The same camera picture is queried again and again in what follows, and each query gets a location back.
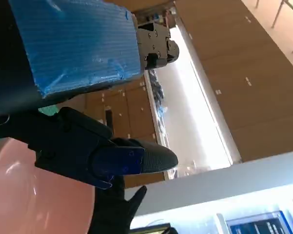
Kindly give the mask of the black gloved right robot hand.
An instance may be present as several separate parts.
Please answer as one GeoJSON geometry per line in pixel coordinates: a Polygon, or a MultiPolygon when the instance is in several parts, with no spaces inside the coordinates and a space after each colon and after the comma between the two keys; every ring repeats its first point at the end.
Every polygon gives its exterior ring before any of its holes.
{"type": "Polygon", "coordinates": [[[123,176],[115,176],[112,187],[106,190],[95,188],[95,204],[89,234],[127,234],[147,187],[141,186],[129,200],[125,199],[123,176]]]}

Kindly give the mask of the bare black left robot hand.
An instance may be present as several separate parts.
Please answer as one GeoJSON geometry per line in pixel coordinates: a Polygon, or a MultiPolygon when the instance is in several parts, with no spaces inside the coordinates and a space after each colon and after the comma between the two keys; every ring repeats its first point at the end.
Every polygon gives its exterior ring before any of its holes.
{"type": "Polygon", "coordinates": [[[35,166],[101,189],[114,176],[178,164],[168,148],[115,140],[106,125],[70,107],[40,108],[124,84],[178,59],[169,30],[138,25],[102,0],[0,0],[0,138],[24,142],[35,166]]]}

